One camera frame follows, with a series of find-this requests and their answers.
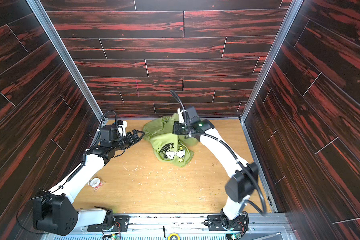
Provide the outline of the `red and white tape roll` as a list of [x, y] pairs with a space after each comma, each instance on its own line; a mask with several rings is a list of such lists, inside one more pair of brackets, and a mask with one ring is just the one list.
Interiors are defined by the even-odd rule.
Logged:
[[88, 182], [88, 184], [93, 188], [94, 191], [97, 191], [100, 187], [103, 186], [104, 182], [100, 178], [93, 178]]

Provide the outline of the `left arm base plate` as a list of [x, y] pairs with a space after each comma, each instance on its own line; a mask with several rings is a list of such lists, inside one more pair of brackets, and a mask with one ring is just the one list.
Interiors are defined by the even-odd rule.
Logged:
[[113, 215], [113, 220], [107, 223], [106, 221], [100, 225], [90, 225], [87, 228], [88, 232], [126, 232], [130, 223], [130, 216], [128, 215]]

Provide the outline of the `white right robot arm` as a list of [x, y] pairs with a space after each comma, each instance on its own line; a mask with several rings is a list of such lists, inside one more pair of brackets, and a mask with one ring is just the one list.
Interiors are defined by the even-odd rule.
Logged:
[[190, 126], [176, 121], [173, 134], [196, 138], [219, 160], [230, 177], [225, 185], [228, 199], [220, 217], [224, 229], [232, 230], [236, 227], [247, 204], [262, 215], [267, 213], [266, 201], [258, 183], [258, 165], [241, 158], [210, 121], [198, 121]]

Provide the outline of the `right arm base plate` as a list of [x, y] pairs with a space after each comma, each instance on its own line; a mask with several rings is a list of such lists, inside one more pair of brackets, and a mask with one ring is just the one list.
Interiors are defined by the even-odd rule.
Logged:
[[222, 214], [208, 215], [203, 222], [209, 231], [242, 231], [247, 224], [247, 218], [239, 215], [234, 220], [229, 220]]

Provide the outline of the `green Snoopy zip jacket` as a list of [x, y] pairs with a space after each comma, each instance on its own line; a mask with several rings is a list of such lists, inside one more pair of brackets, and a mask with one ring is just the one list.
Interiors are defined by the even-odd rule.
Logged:
[[179, 115], [173, 114], [170, 117], [161, 117], [145, 124], [143, 139], [151, 143], [159, 161], [182, 168], [192, 160], [194, 152], [189, 150], [189, 147], [197, 145], [198, 140], [174, 135], [174, 123], [178, 120]]

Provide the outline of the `yellow tape measure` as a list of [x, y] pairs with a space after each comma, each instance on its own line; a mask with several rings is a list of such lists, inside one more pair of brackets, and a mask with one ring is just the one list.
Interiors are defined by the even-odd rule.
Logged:
[[167, 240], [180, 240], [180, 239], [181, 238], [177, 233], [171, 233], [167, 238]]

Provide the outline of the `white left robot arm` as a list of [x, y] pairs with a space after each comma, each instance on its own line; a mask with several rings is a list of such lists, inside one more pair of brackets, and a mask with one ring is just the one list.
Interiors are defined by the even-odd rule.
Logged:
[[113, 157], [116, 151], [125, 151], [140, 142], [145, 133], [133, 130], [120, 134], [117, 129], [100, 130], [95, 144], [83, 154], [82, 162], [43, 196], [33, 200], [33, 227], [36, 230], [66, 236], [81, 227], [110, 231], [115, 226], [111, 209], [94, 207], [76, 210], [75, 198]]

